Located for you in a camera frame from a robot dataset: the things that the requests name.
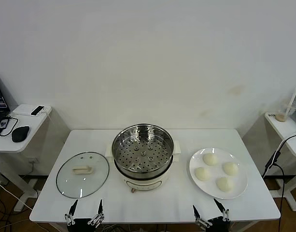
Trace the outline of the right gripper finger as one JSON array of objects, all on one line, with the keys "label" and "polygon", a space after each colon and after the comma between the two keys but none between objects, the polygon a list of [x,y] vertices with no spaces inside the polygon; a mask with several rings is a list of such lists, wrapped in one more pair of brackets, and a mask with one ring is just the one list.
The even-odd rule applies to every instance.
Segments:
[{"label": "right gripper finger", "polygon": [[225,209],[225,207],[215,198],[213,200],[223,215],[223,221],[229,221],[229,209]]},{"label": "right gripper finger", "polygon": [[195,216],[195,223],[198,226],[203,227],[203,228],[209,228],[211,226],[207,220],[203,219],[200,216],[198,210],[196,209],[196,207],[194,205],[193,205],[193,211],[194,211],[194,216]]}]

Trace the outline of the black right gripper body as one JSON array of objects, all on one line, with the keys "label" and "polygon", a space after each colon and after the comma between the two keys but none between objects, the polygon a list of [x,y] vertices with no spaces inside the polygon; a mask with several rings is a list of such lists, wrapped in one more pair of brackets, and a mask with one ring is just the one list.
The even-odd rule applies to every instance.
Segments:
[{"label": "black right gripper body", "polygon": [[225,218],[225,220],[223,220],[223,217],[219,216],[209,219],[208,222],[212,225],[206,227],[206,232],[229,232],[231,221],[228,218]]}]

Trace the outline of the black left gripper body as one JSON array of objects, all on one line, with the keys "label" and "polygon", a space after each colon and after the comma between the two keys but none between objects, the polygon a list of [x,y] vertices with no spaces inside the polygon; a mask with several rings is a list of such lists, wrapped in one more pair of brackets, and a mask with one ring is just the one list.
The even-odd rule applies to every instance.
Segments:
[{"label": "black left gripper body", "polygon": [[101,224],[97,221],[94,225],[88,224],[91,218],[75,218],[74,225],[67,226],[69,232],[95,232],[96,228]]}]

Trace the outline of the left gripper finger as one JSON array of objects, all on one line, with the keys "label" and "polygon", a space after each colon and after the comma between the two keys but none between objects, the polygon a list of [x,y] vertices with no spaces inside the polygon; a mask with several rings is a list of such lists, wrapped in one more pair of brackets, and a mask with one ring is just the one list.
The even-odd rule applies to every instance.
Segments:
[{"label": "left gripper finger", "polygon": [[74,216],[74,213],[76,210],[77,203],[78,203],[78,199],[70,207],[69,212],[64,215],[64,218],[65,218],[67,224],[75,224],[73,216]]},{"label": "left gripper finger", "polygon": [[98,212],[88,222],[89,225],[100,225],[103,221],[103,205],[102,199],[99,202]]}]

